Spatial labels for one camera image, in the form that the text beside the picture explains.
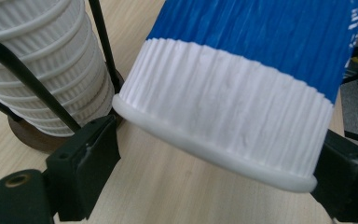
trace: black bracket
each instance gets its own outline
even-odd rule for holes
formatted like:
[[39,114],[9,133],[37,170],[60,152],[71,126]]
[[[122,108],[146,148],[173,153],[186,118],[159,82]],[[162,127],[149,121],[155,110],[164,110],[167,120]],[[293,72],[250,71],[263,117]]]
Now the black bracket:
[[0,180],[0,223],[89,218],[120,155],[116,118],[96,119],[50,155],[42,174],[25,170]]
[[358,146],[329,131],[315,170],[312,196],[341,222],[358,222]]

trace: cup stack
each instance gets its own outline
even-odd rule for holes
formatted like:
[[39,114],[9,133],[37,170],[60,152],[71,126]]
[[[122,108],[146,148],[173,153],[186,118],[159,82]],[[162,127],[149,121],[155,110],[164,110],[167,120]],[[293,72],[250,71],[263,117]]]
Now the cup stack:
[[[114,87],[83,0],[0,0],[0,42],[81,126],[109,113]],[[43,133],[73,134],[2,64],[0,102]]]

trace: brown wooden base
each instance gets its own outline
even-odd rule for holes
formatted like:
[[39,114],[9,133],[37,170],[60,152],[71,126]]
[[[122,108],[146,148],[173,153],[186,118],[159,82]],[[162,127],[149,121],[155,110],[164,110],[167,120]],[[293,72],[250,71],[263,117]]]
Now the brown wooden base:
[[67,137],[54,137],[42,133],[37,130],[36,127],[29,124],[25,119],[17,122],[8,118],[8,124],[11,131],[23,144],[48,154],[55,151],[68,140]]

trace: light wood surface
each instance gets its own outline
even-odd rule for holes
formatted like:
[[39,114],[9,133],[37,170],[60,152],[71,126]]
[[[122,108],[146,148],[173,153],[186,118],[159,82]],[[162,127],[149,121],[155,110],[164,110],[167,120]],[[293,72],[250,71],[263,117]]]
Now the light wood surface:
[[[124,77],[163,2],[102,1],[117,70]],[[340,109],[338,104],[330,128],[343,133]],[[118,130],[118,142],[122,159],[84,223],[331,223],[310,194],[285,192],[234,175],[128,122]],[[0,113],[0,178],[22,169],[44,170],[47,156],[20,142]]]

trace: blue ribbed sleeve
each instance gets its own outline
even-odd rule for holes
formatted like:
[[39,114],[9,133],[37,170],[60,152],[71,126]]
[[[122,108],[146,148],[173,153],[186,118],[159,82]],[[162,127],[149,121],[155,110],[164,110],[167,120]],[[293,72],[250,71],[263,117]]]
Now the blue ribbed sleeve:
[[167,0],[148,39],[258,61],[334,103],[357,33],[358,0]]

